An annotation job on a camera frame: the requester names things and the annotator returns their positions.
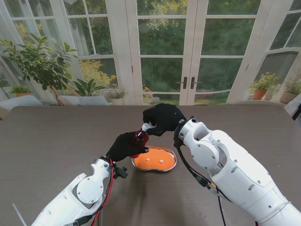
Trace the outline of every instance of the white chair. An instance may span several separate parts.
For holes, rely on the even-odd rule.
[[[93,105],[109,105],[106,99],[102,96],[94,97],[74,97],[74,96],[59,96],[60,101],[64,105],[81,105],[81,106],[93,106]]]
[[[0,120],[1,118],[3,119],[13,107],[17,106],[43,106],[43,104],[31,95],[0,101]]]

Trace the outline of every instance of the door handle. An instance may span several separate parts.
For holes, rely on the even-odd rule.
[[[201,81],[194,81],[196,77],[191,78],[191,84],[190,84],[190,89],[194,88],[195,83],[202,83]]]
[[[183,89],[186,89],[186,85],[187,85],[187,77],[184,77],[184,81],[176,81],[176,83],[183,83]]]

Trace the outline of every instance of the metal tray rim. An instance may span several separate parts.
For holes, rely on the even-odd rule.
[[[139,169],[139,170],[142,170],[142,171],[156,170],[156,171],[161,171],[161,172],[167,172],[167,171],[172,170],[172,169],[176,166],[176,164],[177,164],[177,156],[176,156],[175,153],[174,153],[172,150],[170,150],[169,148],[166,148],[166,147],[159,147],[159,146],[147,146],[147,147],[148,147],[149,149],[151,149],[151,148],[160,148],[160,149],[162,149],[162,150],[164,150],[164,151],[170,153],[170,154],[173,156],[173,158],[174,158],[174,165],[173,165],[171,168],[166,169],[166,170],[160,170],[160,169],[156,169],[156,168],[151,168],[151,169],[141,169],[141,168],[139,168],[139,167],[137,167],[137,166],[135,165],[135,159],[132,159],[132,164],[135,166],[135,168],[137,168],[137,169]]]

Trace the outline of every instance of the red cable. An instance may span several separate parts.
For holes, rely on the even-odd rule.
[[[114,173],[114,169],[112,168],[112,169],[111,169],[111,183],[110,183],[110,188],[109,188],[108,196],[106,197],[106,199],[105,199],[105,201],[104,201],[104,203],[103,203],[103,207],[104,207],[105,204],[107,203],[107,201],[108,201],[108,199],[109,199],[109,196],[110,196],[110,194],[111,194],[111,189],[112,189],[112,184],[113,184],[113,173]],[[95,218],[94,218],[94,220],[93,220],[91,226],[94,226],[94,225],[95,225],[99,213],[100,213],[100,210],[97,212],[97,214],[96,214],[96,216],[95,216]]]

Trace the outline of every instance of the french door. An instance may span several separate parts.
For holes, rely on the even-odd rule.
[[[231,102],[272,0],[126,0],[137,104]]]
[[[185,105],[198,0],[126,0],[136,103]]]

